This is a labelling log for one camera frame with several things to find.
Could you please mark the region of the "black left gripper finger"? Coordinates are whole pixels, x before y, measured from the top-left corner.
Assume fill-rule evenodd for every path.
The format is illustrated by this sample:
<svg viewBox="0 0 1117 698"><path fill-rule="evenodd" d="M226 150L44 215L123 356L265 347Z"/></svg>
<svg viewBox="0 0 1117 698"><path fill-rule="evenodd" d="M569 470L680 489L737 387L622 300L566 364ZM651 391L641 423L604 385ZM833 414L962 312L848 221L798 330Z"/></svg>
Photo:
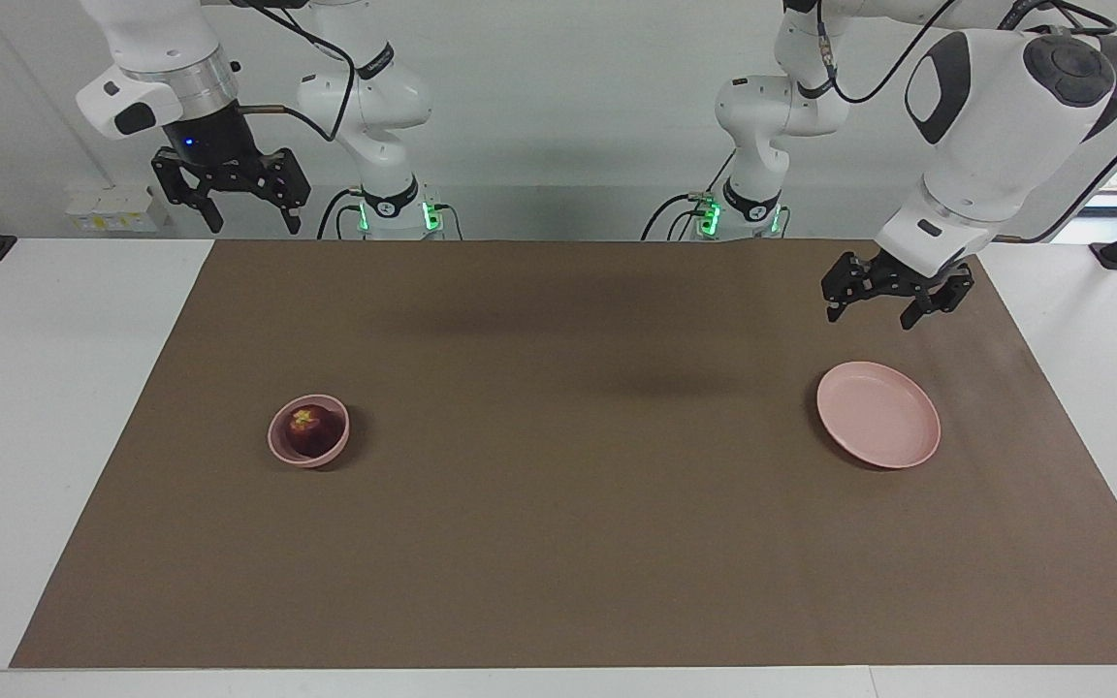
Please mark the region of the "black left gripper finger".
<svg viewBox="0 0 1117 698"><path fill-rule="evenodd" d="M866 267L855 252L844 252L823 275L821 295L825 299L825 319L838 322L852 305L865 300Z"/></svg>
<svg viewBox="0 0 1117 698"><path fill-rule="evenodd" d="M910 283L911 303L901 313L901 327L911 331L923 318L935 313L952 313L974 286L973 270L958 264L941 279Z"/></svg>

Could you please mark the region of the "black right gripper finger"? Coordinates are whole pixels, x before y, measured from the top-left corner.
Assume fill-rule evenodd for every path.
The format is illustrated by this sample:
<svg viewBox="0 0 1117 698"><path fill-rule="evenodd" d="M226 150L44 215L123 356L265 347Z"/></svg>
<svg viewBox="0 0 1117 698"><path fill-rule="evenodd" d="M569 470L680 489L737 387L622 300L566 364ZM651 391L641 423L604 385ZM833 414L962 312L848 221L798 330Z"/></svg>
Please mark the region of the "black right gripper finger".
<svg viewBox="0 0 1117 698"><path fill-rule="evenodd" d="M221 233L223 216L211 198L218 174L216 165L187 163L176 150L159 147L151 168L170 204L198 211L212 235Z"/></svg>
<svg viewBox="0 0 1117 698"><path fill-rule="evenodd" d="M268 200L279 211L285 229L288 235L299 235L302 208L311 198L311 182L307 181L299 159L292 149L280 147L271 154L262 155L262 173Z"/></svg>

